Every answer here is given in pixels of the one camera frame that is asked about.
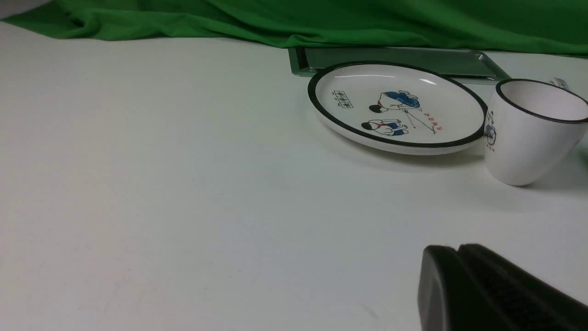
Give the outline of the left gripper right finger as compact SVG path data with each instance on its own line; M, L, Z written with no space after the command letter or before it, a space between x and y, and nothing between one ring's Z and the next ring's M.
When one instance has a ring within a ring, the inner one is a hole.
M517 331L586 331L587 305L480 244L458 255L483 292Z

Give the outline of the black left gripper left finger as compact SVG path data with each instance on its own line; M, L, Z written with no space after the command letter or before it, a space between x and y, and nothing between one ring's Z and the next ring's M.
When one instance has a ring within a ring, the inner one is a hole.
M427 246L418 280L418 316L423 331L483 331L487 306L457 251Z

